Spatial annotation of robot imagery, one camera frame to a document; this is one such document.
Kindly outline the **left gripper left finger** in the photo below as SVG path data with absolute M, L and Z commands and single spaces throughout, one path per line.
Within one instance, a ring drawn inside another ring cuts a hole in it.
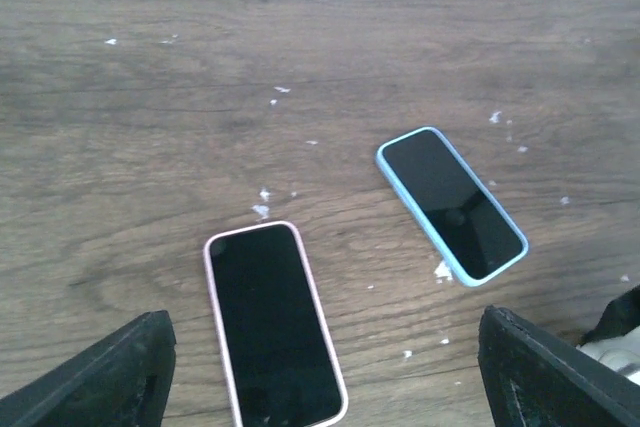
M 169 313 L 146 312 L 1 399 L 3 426 L 159 426 L 176 364 Z

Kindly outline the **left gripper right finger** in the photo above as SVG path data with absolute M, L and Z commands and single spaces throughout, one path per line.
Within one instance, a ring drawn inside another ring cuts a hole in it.
M 478 363 L 496 426 L 637 426 L 639 386 L 502 307 L 479 324 Z

